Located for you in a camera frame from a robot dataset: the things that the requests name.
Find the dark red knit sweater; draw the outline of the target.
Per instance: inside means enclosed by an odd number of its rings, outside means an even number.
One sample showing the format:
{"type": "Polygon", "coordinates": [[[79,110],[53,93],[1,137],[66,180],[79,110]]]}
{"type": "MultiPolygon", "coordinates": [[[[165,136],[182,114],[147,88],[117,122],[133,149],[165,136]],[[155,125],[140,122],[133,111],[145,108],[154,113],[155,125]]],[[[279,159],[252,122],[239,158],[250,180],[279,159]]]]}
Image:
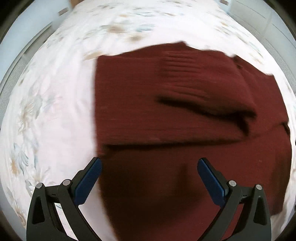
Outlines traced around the dark red knit sweater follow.
{"type": "Polygon", "coordinates": [[[205,157],[283,210],[292,145],[278,84],[239,56],[183,42],[100,56],[95,123],[101,196],[119,240],[197,240],[218,211],[205,157]]]}

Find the pink floral bed cover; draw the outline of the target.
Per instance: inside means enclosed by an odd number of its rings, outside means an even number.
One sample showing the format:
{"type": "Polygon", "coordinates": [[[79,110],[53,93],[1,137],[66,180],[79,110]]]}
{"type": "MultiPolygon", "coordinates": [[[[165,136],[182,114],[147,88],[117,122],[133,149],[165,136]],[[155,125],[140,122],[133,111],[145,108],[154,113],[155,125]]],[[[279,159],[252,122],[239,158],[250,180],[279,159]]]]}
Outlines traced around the pink floral bed cover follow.
{"type": "MultiPolygon", "coordinates": [[[[267,49],[214,1],[83,1],[29,61],[1,125],[1,185],[12,209],[8,220],[21,240],[35,186],[58,185],[100,157],[97,59],[179,42],[239,56],[274,76],[287,110],[292,162],[283,210],[271,215],[272,238],[284,230],[295,210],[295,95],[267,49]]],[[[101,239],[119,240],[99,180],[80,209],[101,239]]]]}

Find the white radiator cover cabinet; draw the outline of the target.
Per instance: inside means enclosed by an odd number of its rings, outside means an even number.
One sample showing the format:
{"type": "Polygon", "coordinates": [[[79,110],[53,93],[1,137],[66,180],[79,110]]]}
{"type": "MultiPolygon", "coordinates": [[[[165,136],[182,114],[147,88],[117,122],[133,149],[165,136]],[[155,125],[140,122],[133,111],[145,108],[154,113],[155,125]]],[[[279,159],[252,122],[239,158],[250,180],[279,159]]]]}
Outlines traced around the white radiator cover cabinet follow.
{"type": "Polygon", "coordinates": [[[41,29],[27,45],[25,45],[5,73],[3,80],[1,81],[1,123],[9,103],[11,92],[18,79],[34,54],[44,44],[48,37],[53,34],[53,32],[54,28],[52,27],[52,22],[50,22],[41,29]]]}

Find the white wardrobe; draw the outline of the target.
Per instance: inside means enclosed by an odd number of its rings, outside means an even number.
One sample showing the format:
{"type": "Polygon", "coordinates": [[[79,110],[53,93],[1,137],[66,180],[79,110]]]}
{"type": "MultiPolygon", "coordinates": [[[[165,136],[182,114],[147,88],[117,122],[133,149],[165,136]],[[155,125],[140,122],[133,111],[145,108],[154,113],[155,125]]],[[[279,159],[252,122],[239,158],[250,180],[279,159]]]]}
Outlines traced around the white wardrobe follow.
{"type": "Polygon", "coordinates": [[[280,16],[264,1],[232,1],[229,14],[253,27],[295,74],[295,39],[280,16]]]}

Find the left wall switch plate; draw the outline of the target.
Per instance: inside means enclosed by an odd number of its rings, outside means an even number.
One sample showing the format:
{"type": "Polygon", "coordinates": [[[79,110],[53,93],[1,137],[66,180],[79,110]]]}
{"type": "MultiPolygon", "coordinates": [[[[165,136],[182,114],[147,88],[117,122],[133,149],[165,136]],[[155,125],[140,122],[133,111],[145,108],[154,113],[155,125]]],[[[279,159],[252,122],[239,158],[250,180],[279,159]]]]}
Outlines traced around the left wall switch plate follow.
{"type": "Polygon", "coordinates": [[[58,12],[58,15],[61,16],[61,15],[65,14],[65,13],[67,13],[67,12],[69,12],[69,8],[63,8],[62,10],[60,10],[58,12]]]}

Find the wall switch plate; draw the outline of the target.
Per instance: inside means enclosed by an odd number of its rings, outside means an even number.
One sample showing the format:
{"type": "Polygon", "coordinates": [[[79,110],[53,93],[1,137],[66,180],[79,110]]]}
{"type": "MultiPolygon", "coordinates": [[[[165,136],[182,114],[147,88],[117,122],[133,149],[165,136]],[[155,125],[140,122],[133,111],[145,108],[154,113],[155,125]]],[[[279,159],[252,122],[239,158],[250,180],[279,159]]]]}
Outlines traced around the wall switch plate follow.
{"type": "Polygon", "coordinates": [[[67,13],[67,12],[69,12],[69,8],[63,8],[62,10],[60,10],[58,12],[58,15],[61,16],[61,15],[65,14],[65,13],[67,13]]]}
{"type": "Polygon", "coordinates": [[[224,4],[224,5],[229,5],[229,2],[227,0],[220,0],[220,3],[224,4]]]}

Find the right wall switch plate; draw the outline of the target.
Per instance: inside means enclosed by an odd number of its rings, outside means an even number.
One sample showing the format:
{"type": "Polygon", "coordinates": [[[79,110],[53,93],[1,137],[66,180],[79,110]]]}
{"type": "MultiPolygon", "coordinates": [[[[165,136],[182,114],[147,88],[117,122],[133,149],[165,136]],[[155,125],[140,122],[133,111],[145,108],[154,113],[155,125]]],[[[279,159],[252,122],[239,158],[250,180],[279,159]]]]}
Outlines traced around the right wall switch plate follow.
{"type": "Polygon", "coordinates": [[[224,5],[229,5],[229,2],[227,0],[220,0],[220,3],[224,4],[224,5]]]}

